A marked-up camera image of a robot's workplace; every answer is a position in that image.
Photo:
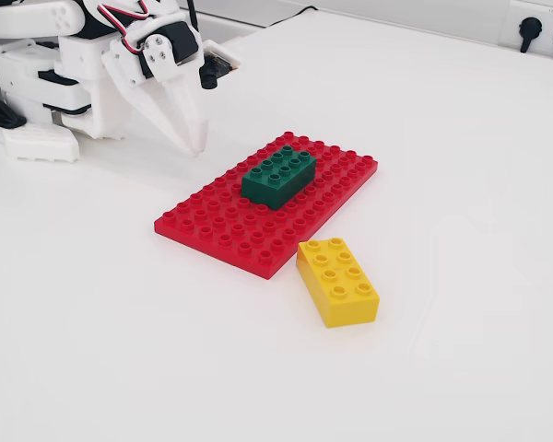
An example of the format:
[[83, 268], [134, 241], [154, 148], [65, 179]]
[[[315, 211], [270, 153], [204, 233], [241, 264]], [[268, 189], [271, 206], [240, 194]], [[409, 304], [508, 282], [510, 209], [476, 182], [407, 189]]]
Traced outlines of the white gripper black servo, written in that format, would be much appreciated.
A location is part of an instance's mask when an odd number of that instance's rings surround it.
[[[207, 136], [198, 31], [182, 11], [102, 11], [100, 16], [121, 34], [103, 62], [134, 111], [130, 126], [197, 157]], [[149, 80], [159, 85], [150, 88]]]

